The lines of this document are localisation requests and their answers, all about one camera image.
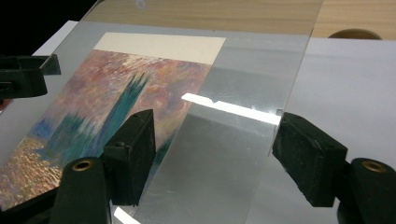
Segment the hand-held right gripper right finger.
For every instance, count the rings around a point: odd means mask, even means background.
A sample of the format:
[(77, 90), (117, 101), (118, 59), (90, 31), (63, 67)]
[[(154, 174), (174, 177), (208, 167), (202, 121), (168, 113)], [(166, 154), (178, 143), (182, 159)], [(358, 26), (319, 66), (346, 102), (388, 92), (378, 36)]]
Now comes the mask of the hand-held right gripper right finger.
[(347, 148), (298, 115), (284, 113), (273, 155), (314, 207), (339, 202), (339, 224), (396, 224), (396, 170)]

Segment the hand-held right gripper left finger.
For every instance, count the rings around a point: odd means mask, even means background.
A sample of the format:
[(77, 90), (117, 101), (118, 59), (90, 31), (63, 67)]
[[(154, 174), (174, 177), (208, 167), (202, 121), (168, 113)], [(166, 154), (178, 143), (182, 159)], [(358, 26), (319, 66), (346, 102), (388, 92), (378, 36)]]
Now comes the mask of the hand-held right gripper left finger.
[(64, 167), (49, 224), (111, 224), (112, 204), (139, 204), (155, 157), (153, 111), (132, 114), (101, 156)]

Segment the colourful painting print card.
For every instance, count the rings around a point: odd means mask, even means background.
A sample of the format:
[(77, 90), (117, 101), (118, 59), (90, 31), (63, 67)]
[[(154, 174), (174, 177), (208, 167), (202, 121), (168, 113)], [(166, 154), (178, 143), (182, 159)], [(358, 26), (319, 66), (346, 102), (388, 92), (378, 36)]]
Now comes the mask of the colourful painting print card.
[(0, 207), (58, 186), (70, 161), (98, 157), (132, 114), (152, 110), (156, 146), (168, 148), (225, 40), (106, 33), (0, 165)]

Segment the clear acrylic frame plate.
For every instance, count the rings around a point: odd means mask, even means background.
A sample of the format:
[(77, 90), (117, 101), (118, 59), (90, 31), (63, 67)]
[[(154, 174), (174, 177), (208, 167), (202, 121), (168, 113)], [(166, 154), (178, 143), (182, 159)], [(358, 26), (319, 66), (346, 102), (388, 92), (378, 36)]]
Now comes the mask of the clear acrylic frame plate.
[(244, 224), (323, 0), (103, 0), (0, 113), (0, 224)]

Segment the round brown object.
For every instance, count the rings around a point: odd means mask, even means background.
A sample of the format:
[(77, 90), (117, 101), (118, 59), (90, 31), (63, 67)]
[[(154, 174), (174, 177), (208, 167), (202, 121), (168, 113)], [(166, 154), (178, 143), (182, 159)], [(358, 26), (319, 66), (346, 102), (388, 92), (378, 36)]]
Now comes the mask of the round brown object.
[(382, 37), (377, 33), (366, 29), (344, 29), (331, 34), (330, 38), (370, 39), (370, 40), (382, 39)]

